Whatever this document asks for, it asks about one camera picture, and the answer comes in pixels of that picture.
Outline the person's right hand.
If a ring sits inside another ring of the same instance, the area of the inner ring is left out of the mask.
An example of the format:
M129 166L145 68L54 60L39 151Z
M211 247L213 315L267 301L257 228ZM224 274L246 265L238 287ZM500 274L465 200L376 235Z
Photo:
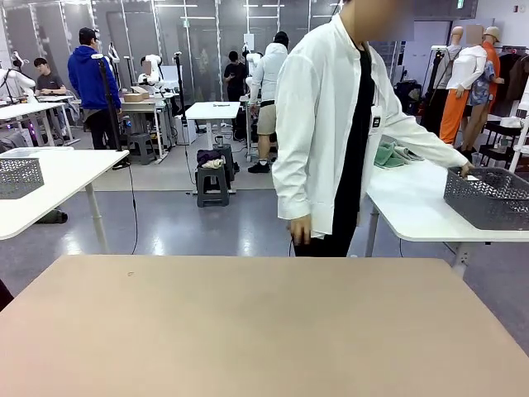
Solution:
M289 221L288 230L295 246L306 245L311 241L312 219L310 215Z

